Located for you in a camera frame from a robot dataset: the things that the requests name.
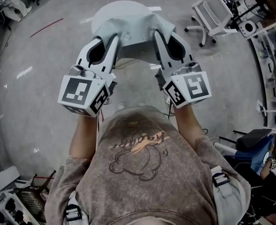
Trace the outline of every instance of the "person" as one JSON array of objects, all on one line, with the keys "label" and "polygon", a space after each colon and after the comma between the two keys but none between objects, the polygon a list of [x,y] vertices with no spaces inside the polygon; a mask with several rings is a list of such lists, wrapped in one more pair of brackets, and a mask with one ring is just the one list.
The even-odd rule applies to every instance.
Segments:
[{"label": "person", "polygon": [[102,125],[78,118],[69,157],[52,183],[47,224],[63,224],[70,195],[93,225],[218,224],[212,168],[250,185],[204,134],[192,106],[174,109],[178,130],[152,106],[117,111]]},{"label": "person", "polygon": [[270,158],[258,175],[247,163],[227,158],[229,164],[251,185],[251,201],[243,224],[253,224],[261,217],[276,214],[276,175],[272,172]]},{"label": "person", "polygon": [[[32,6],[26,8],[21,0],[0,0],[3,13],[10,19],[20,22],[22,17],[25,17],[31,10]],[[14,9],[20,11],[22,17],[15,13]]]}]

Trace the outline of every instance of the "strap buckle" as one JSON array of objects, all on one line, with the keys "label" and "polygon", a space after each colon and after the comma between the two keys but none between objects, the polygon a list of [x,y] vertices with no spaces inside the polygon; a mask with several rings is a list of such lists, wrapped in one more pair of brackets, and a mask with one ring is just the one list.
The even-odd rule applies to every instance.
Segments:
[{"label": "strap buckle", "polygon": [[213,184],[215,187],[228,183],[230,178],[223,172],[218,172],[213,175]]},{"label": "strap buckle", "polygon": [[79,206],[70,204],[66,207],[64,216],[68,222],[82,219],[82,213]]}]

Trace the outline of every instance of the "red cable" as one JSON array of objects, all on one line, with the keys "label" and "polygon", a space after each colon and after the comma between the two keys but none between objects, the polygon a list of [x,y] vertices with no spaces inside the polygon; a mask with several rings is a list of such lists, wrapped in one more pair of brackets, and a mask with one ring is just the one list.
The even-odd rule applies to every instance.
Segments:
[{"label": "red cable", "polygon": [[44,30],[45,28],[50,27],[51,25],[53,25],[53,24],[55,24],[55,23],[57,23],[57,22],[59,22],[59,21],[62,21],[63,19],[64,19],[64,18],[61,18],[61,19],[59,19],[59,20],[57,20],[57,21],[55,21],[55,22],[53,22],[53,23],[51,23],[51,24],[47,25],[46,27],[43,27],[43,28],[42,28],[42,29],[40,29],[38,32],[40,32],[40,31]]},{"label": "red cable", "polygon": [[40,178],[40,179],[48,179],[47,177],[35,177],[36,178]]}]

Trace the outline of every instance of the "white panel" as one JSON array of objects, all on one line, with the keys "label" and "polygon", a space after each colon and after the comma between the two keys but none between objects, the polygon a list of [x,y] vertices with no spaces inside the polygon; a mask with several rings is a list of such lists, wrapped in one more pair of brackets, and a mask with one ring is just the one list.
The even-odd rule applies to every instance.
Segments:
[{"label": "white panel", "polygon": [[15,166],[11,166],[8,169],[0,172],[0,191],[18,177],[20,177],[20,174]]}]

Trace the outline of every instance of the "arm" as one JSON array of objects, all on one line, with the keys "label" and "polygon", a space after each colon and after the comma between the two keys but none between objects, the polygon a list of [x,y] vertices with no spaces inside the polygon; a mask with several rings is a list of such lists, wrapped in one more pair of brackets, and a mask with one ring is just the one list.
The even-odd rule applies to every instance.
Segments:
[{"label": "arm", "polygon": [[186,106],[179,109],[174,107],[174,113],[179,133],[195,150],[196,139],[205,134],[195,118],[192,106]]},{"label": "arm", "polygon": [[92,160],[96,150],[97,118],[80,116],[69,155]]},{"label": "arm", "polygon": [[70,194],[85,175],[95,154],[97,118],[79,116],[65,167],[57,172],[45,205],[47,224],[63,224]]}]

